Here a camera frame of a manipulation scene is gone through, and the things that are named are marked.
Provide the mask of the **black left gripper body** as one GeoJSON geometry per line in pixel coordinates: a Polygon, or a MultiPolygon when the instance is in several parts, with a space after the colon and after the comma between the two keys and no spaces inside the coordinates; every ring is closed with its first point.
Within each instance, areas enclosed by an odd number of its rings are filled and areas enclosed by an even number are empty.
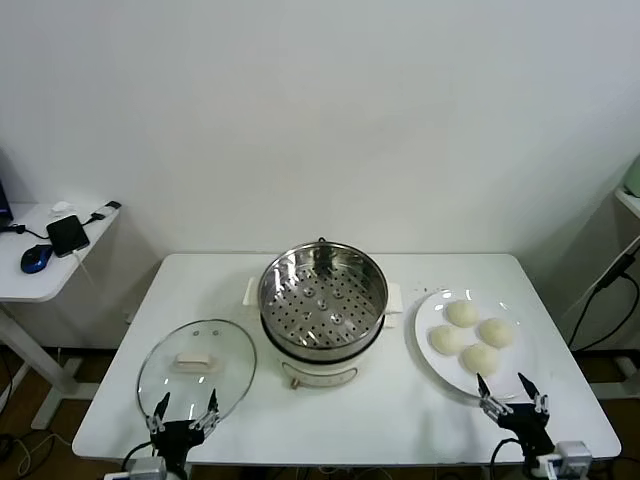
{"type": "Polygon", "coordinates": [[[168,422],[162,431],[151,434],[151,444],[164,459],[168,470],[183,470],[189,451],[203,442],[203,430],[191,427],[188,420],[168,422]]]}

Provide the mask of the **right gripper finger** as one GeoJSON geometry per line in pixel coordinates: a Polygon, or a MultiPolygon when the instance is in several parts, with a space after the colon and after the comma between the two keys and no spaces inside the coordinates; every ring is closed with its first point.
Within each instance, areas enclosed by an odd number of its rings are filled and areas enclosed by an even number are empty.
{"type": "Polygon", "coordinates": [[[525,390],[530,401],[528,403],[519,403],[518,409],[527,415],[547,415],[548,414],[548,396],[541,394],[533,381],[529,380],[521,372],[518,373],[518,378],[525,390]]]}
{"type": "Polygon", "coordinates": [[[500,418],[513,413],[513,410],[507,404],[502,403],[491,395],[490,390],[480,373],[476,374],[476,379],[480,395],[479,405],[490,418],[500,418]]]}

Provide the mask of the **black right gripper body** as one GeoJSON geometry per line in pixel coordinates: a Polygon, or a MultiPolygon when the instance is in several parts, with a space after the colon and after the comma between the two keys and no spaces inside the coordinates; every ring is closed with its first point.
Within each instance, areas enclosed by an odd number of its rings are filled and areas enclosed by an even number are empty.
{"type": "Polygon", "coordinates": [[[516,435],[525,458],[534,458],[555,449],[546,431],[548,421],[547,410],[531,403],[514,403],[507,405],[507,412],[498,417],[497,425],[516,435]]]}

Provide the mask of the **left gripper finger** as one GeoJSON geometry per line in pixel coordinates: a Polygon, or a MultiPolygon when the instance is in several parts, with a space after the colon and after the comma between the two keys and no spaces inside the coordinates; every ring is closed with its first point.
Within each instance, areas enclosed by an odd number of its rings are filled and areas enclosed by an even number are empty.
{"type": "Polygon", "coordinates": [[[206,412],[192,422],[192,429],[202,433],[211,433],[220,421],[220,411],[216,389],[209,397],[206,412]]]}
{"type": "Polygon", "coordinates": [[[166,392],[163,398],[156,404],[152,415],[146,416],[146,425],[150,435],[156,435],[164,430],[163,418],[170,400],[170,393],[166,392]]]}

